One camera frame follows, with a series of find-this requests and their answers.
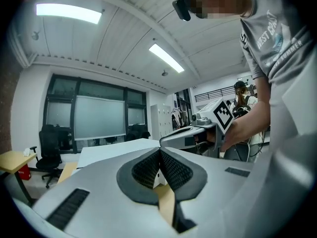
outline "table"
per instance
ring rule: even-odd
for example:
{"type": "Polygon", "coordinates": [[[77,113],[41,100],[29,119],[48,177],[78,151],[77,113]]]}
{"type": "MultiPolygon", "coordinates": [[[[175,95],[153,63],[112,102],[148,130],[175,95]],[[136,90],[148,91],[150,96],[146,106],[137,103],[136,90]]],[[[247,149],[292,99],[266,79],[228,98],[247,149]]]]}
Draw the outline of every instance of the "table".
{"type": "Polygon", "coordinates": [[[145,138],[112,145],[84,147],[80,153],[77,168],[83,168],[97,161],[153,147],[159,147],[159,142],[145,138]]]}
{"type": "MultiPolygon", "coordinates": [[[[72,175],[73,171],[76,170],[76,168],[77,162],[66,163],[57,184],[69,178],[72,175]]],[[[172,226],[175,206],[174,191],[170,188],[168,184],[160,184],[153,190],[158,195],[159,212],[162,214],[163,218],[165,218],[165,220],[172,226]]]]}
{"type": "Polygon", "coordinates": [[[59,184],[60,182],[64,181],[65,179],[69,178],[71,176],[71,174],[73,173],[74,170],[76,170],[77,168],[77,162],[69,162],[66,163],[57,184],[59,184]]]}
{"type": "Polygon", "coordinates": [[[16,151],[9,151],[3,154],[0,154],[0,170],[5,171],[9,174],[14,174],[16,177],[16,180],[18,181],[18,184],[29,201],[30,204],[33,203],[33,200],[27,191],[26,187],[24,186],[23,181],[20,178],[19,175],[19,169],[26,165],[28,162],[33,160],[35,157],[37,157],[36,153],[30,154],[28,157],[25,157],[22,152],[16,152],[16,151]]]}

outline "blind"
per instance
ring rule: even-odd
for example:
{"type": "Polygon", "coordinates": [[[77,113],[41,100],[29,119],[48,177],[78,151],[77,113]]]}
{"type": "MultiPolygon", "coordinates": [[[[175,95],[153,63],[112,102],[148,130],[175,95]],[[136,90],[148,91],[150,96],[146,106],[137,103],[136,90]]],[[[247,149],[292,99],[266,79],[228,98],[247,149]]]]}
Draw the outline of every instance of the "blind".
{"type": "Polygon", "coordinates": [[[75,140],[125,135],[124,101],[77,96],[75,140]]]}

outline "white box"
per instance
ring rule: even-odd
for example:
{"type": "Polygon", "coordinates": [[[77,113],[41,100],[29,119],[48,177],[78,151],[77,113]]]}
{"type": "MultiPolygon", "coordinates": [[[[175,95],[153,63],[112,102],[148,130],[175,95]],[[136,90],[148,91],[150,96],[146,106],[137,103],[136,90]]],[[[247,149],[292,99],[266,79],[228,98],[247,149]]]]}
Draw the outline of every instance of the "white box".
{"type": "Polygon", "coordinates": [[[217,123],[223,134],[227,132],[234,120],[233,114],[222,98],[210,102],[198,114],[201,118],[207,117],[212,122],[217,123]]]}

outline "headset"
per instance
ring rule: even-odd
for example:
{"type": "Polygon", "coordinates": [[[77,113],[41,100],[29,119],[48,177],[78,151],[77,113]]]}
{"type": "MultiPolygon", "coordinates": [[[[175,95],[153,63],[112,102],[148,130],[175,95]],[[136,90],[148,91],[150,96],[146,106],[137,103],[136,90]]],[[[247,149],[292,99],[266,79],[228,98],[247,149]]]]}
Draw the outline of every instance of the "headset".
{"type": "Polygon", "coordinates": [[[194,13],[199,18],[207,18],[207,14],[203,13],[202,8],[192,6],[191,0],[175,0],[172,4],[179,18],[184,21],[191,19],[189,12],[194,13]]]}

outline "wooden desk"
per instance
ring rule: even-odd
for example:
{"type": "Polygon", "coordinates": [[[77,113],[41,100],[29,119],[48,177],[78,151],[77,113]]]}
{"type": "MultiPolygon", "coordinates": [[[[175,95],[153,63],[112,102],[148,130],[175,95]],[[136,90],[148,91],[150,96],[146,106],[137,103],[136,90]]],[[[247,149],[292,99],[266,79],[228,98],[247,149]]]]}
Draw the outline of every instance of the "wooden desk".
{"type": "Polygon", "coordinates": [[[33,200],[29,192],[26,190],[26,187],[24,186],[24,183],[21,180],[18,171],[25,164],[33,160],[36,156],[37,156],[36,153],[32,153],[28,157],[24,157],[22,152],[16,152],[16,151],[9,151],[9,152],[0,154],[0,170],[3,170],[7,173],[15,175],[16,180],[18,181],[23,194],[29,201],[30,205],[32,205],[33,200]]]}
{"type": "Polygon", "coordinates": [[[24,157],[22,152],[15,151],[0,154],[0,170],[14,174],[36,156],[36,153],[32,153],[28,157],[24,157]]]}
{"type": "Polygon", "coordinates": [[[62,181],[64,181],[65,179],[69,178],[72,174],[72,172],[77,168],[77,162],[69,162],[66,163],[63,172],[61,173],[58,182],[60,183],[62,181]]]}

